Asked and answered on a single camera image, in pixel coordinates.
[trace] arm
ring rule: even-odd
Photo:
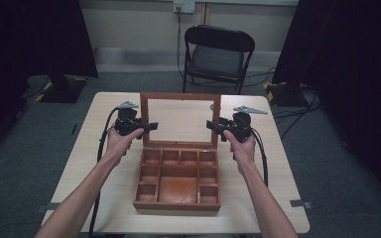
[[[246,181],[262,237],[297,237],[292,223],[264,184],[256,168],[253,136],[244,143],[239,143],[229,131],[224,131],[224,136],[231,144],[230,150],[234,152],[238,170]]]
[[[138,129],[122,137],[114,129],[110,129],[104,156],[52,213],[36,237],[76,237],[113,168],[119,165],[132,140],[143,132],[143,129]]]

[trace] black folding chair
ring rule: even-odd
[[[187,76],[236,84],[240,94],[255,42],[246,33],[208,25],[198,25],[185,32],[187,47],[183,92]]]

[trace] table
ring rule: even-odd
[[[139,93],[99,92],[95,95],[82,128],[66,163],[52,202],[62,202],[86,177],[96,163],[101,133],[109,112],[124,101],[140,103]],[[232,118],[233,108],[245,105],[267,111],[268,115],[252,114],[252,127],[261,135],[268,158],[269,187],[298,233],[306,233],[310,225],[302,206],[293,207],[291,200],[300,200],[268,101],[261,96],[222,95],[220,116]],[[229,153],[229,143],[218,142],[221,208],[212,211],[136,210],[132,204],[143,146],[135,140],[101,191],[95,222],[96,233],[152,234],[248,234],[259,233],[255,212],[243,177]],[[260,152],[255,161],[262,173]],[[48,211],[44,221],[51,215]],[[91,212],[81,231],[87,232]]]

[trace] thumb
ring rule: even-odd
[[[138,128],[138,129],[136,129],[135,131],[133,131],[131,134],[125,136],[125,138],[126,138],[127,140],[132,141],[132,140],[134,140],[135,138],[141,136],[143,133],[144,133],[144,129],[143,129],[143,128]]]
[[[237,139],[234,137],[233,133],[231,133],[230,131],[224,130],[223,134],[225,138],[227,138],[227,140],[230,142],[231,145],[235,145],[236,143],[239,143]]]

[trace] gray carpet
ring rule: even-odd
[[[246,84],[264,78],[250,77]],[[30,78],[26,95],[45,80],[44,76]],[[188,85],[188,89],[235,94],[232,87]],[[99,91],[181,92],[182,81],[177,72],[105,72],[86,84],[76,104],[38,103],[29,98],[21,119],[0,142],[0,237],[33,237],[39,229],[44,213],[37,208],[50,202],[88,107]],[[244,87],[242,94],[265,92],[262,84],[257,84]],[[308,100],[313,95],[313,91],[305,92]],[[278,116],[301,108],[272,109]],[[280,133],[296,119],[277,119]],[[381,237],[381,187],[345,147],[341,135],[320,108],[302,117],[283,139],[301,197],[313,206],[307,209],[311,231],[301,237]]]

